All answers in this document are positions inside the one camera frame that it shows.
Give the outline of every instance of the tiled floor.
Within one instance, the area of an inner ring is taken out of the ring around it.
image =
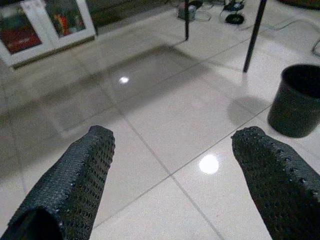
[[[116,149],[92,240],[271,239],[232,153],[236,129],[259,126],[320,173],[320,127],[280,135],[267,123],[282,70],[320,64],[311,55],[320,12],[269,0],[251,66],[242,72],[258,2],[240,27],[192,22],[175,10],[133,22],[14,72],[1,66],[0,234],[39,177],[67,146],[102,125]],[[121,84],[119,79],[128,77]],[[214,155],[217,171],[199,163]]]

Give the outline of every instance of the glass cabinet door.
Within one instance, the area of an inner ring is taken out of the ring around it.
[[[0,8],[0,39],[10,54],[42,44],[19,3]]]
[[[45,10],[59,38],[86,28],[76,0],[44,0],[44,2]]]
[[[0,57],[8,66],[53,48],[31,1],[0,7]]]
[[[96,34],[86,0],[32,0],[55,48]]]

